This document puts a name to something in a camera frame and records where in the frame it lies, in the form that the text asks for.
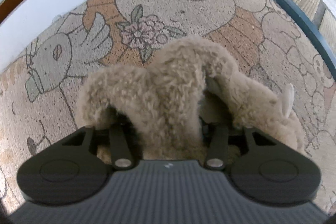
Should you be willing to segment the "cartoon patterned door mat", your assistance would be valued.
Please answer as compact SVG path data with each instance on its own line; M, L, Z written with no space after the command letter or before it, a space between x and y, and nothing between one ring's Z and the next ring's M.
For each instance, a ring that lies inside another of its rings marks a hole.
M322 170L315 203L335 213L335 80L275 0L85 0L33 35L1 74L1 204L24 202L19 166L76 130L86 77L111 64L148 67L157 51L197 35L227 48L248 77L295 90L303 147Z

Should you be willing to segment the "brown fluffy animal slipper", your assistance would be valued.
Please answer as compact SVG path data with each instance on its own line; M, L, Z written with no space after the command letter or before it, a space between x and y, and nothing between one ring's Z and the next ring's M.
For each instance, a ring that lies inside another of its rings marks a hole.
M75 121L79 127L100 130L123 114L136 130L143 159L204 162L207 149L199 103L205 87L205 75L199 68L104 67L91 73L82 85Z

